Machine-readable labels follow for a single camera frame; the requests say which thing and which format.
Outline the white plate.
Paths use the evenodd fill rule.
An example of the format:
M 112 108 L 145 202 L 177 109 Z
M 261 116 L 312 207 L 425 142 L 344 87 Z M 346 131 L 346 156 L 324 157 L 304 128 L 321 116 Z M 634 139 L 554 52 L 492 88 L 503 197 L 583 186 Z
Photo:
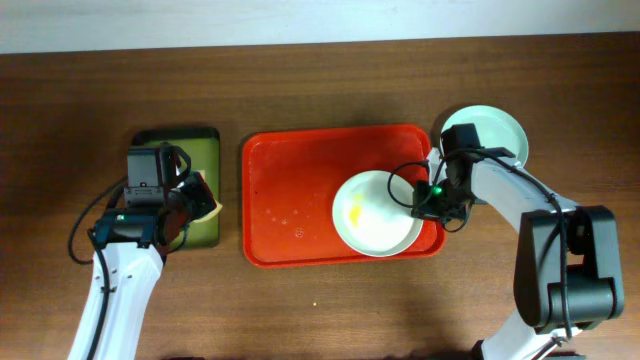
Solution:
M 423 222 L 408 207 L 413 187 L 387 171 L 371 170 L 349 178 L 338 189 L 331 218 L 340 239 L 370 257 L 391 257 L 418 239 Z

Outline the black tray with green liquid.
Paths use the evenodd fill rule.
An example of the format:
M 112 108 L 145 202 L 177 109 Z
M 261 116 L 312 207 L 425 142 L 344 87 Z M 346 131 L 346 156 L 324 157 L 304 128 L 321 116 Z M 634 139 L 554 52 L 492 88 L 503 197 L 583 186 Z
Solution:
M 182 148 L 216 200 L 220 197 L 220 135 L 214 127 L 173 127 L 143 130 L 133 136 L 133 146 L 168 142 Z M 220 242 L 219 215 L 207 215 L 190 223 L 181 250 L 215 247 Z

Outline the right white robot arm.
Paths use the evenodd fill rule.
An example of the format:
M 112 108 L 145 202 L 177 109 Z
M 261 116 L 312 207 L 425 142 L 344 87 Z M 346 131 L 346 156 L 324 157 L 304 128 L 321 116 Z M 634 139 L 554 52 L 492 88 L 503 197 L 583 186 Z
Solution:
M 485 147 L 472 124 L 441 133 L 438 166 L 414 188 L 411 215 L 465 225 L 494 208 L 518 233 L 516 309 L 473 359 L 542 359 L 624 309 L 617 224 L 605 206 L 581 206 L 529 174 L 504 147 Z

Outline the red plastic serving tray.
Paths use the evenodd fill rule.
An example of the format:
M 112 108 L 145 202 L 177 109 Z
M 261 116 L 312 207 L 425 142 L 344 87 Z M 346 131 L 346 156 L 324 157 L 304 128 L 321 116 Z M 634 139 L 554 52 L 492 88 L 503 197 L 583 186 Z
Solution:
M 261 268 L 366 262 L 339 237 L 332 205 L 369 170 L 426 158 L 424 130 L 395 124 L 259 133 L 242 151 L 243 250 Z

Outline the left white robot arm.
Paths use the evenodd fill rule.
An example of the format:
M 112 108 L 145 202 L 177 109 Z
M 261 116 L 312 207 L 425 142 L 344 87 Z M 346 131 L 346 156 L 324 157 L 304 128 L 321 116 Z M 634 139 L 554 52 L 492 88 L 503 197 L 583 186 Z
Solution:
M 87 231 L 92 279 L 69 356 L 132 359 L 168 255 L 184 247 L 193 222 L 221 206 L 190 156 L 168 142 L 130 147 L 126 176 L 90 204 L 101 201 Z

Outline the green and yellow sponge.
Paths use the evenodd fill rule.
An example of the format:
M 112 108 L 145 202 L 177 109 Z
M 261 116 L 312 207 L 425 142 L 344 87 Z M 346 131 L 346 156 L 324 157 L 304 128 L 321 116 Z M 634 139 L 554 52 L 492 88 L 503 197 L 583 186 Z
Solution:
M 199 210 L 196 212 L 196 217 L 193 219 L 193 222 L 203 223 L 215 218 L 222 210 L 223 205 L 215 198 L 214 193 L 207 184 L 203 173 L 196 172 L 196 175 L 202 187 L 204 199 L 199 205 Z

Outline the light green plate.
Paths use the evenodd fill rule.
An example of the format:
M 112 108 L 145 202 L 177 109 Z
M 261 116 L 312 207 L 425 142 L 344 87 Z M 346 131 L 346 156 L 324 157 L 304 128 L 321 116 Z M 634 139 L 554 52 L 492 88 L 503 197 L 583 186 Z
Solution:
M 525 165 L 529 142 L 520 123 L 509 113 L 488 105 L 472 105 L 455 111 L 442 126 L 441 133 L 454 125 L 473 124 L 480 144 L 486 148 L 504 147 Z

